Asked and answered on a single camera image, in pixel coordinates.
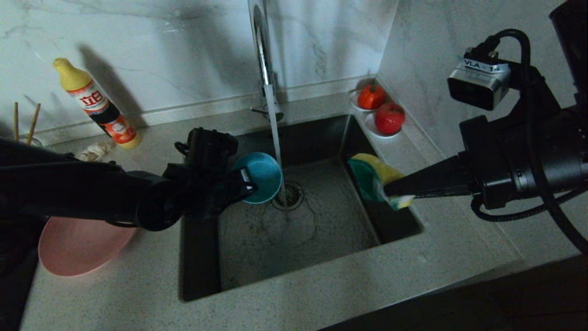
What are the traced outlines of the teal plastic bowl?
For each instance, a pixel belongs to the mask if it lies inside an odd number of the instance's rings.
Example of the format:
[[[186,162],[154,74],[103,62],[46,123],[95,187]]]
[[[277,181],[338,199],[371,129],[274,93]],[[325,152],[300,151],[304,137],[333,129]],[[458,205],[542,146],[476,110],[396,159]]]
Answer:
[[[246,168],[249,182],[256,184],[257,191],[246,197],[244,202],[260,205],[271,201],[281,190],[282,170],[278,162],[267,153],[252,152],[239,158],[231,170]]]

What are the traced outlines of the yellow green sponge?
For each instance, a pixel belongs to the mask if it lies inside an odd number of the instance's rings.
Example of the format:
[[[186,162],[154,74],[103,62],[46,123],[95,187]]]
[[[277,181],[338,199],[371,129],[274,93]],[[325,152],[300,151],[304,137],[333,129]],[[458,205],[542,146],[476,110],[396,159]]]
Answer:
[[[369,201],[385,202],[398,211],[412,205],[414,195],[388,196],[384,186],[404,177],[404,174],[372,154],[358,153],[347,160],[362,197]]]

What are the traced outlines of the orange dish soap bottle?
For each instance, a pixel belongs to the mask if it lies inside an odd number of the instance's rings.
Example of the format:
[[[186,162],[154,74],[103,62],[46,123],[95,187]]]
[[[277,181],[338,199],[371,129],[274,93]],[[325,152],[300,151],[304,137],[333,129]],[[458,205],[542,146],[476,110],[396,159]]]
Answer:
[[[138,132],[127,122],[89,73],[75,67],[66,58],[56,58],[53,67],[59,74],[63,90],[115,144],[124,149],[131,149],[140,143]]]

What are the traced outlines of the pink plastic plate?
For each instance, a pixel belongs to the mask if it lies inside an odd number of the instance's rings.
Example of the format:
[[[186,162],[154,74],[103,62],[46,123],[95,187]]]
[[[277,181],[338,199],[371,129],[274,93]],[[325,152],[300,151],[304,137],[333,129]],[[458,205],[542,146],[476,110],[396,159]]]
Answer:
[[[51,217],[40,236],[39,259],[55,276],[83,276],[119,256],[136,232],[100,220]]]

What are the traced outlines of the stainless steel sink basin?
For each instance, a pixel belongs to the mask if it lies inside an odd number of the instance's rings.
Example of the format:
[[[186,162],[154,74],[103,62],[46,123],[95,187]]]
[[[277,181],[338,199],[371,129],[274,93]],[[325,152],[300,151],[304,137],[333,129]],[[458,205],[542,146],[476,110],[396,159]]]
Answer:
[[[282,211],[271,201],[238,202],[206,221],[182,221],[179,298],[184,302],[308,268],[419,234],[409,209],[362,197],[347,160],[375,150],[352,115],[282,126],[285,180],[304,201]]]

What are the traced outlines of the chrome sink faucet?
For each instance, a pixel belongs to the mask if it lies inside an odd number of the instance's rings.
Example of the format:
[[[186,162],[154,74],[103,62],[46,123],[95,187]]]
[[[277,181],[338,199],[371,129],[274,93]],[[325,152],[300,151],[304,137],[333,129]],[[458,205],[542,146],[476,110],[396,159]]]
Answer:
[[[260,74],[259,100],[261,104],[256,107],[252,107],[251,111],[262,114],[269,121],[269,103],[267,102],[265,86],[271,87],[270,95],[275,97],[277,91],[274,84],[276,82],[277,75],[273,71],[271,61],[271,44],[267,27],[266,0],[247,0],[247,3],[252,36],[254,40],[255,54],[257,56],[257,63]]]

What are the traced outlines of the red toy apple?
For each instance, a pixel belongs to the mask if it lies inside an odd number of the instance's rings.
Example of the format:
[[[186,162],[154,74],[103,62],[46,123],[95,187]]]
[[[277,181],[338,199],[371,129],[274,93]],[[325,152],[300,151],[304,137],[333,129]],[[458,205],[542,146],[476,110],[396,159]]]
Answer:
[[[378,132],[388,136],[397,134],[405,119],[405,111],[394,102],[384,103],[374,113],[374,125]]]

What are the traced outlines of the small white round dish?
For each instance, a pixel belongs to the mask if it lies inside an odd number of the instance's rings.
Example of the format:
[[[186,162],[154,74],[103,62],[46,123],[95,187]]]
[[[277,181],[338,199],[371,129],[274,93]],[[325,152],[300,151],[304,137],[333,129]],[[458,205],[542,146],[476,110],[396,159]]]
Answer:
[[[399,130],[397,130],[396,132],[394,132],[392,134],[384,134],[384,133],[380,132],[380,130],[378,130],[375,125],[374,113],[368,114],[366,116],[366,118],[363,120],[363,123],[364,123],[366,129],[368,130],[369,134],[371,134],[373,137],[379,138],[381,140],[390,140],[390,139],[394,138],[395,136],[399,135],[400,132],[402,131],[402,128],[399,128]]]
[[[362,90],[356,90],[353,91],[349,94],[349,103],[350,105],[357,111],[362,112],[362,113],[371,113],[376,111],[377,108],[374,109],[367,109],[367,108],[362,108],[360,107],[358,100],[359,100],[359,96],[362,94]]]

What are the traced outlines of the round metal drain strainer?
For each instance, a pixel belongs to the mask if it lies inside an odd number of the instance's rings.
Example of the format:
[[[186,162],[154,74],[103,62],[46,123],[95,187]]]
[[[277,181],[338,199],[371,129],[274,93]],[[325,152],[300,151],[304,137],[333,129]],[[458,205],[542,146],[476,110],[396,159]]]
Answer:
[[[287,181],[271,200],[271,205],[282,211],[297,209],[304,201],[303,188],[296,182]]]

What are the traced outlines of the orange-red toy tomato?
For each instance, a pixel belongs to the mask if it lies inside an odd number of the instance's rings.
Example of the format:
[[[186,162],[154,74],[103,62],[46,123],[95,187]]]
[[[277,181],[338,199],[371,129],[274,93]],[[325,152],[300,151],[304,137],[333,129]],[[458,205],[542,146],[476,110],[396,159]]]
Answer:
[[[382,106],[386,100],[384,88],[372,82],[361,89],[357,98],[357,104],[362,109],[373,110]]]

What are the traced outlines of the crumpled white paper tissue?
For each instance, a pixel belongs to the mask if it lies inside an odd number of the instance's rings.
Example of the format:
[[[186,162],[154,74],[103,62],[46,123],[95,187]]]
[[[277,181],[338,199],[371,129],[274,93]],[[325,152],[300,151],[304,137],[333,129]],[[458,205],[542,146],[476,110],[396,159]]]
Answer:
[[[83,162],[99,162],[115,147],[113,141],[99,141],[76,153],[75,158]]]

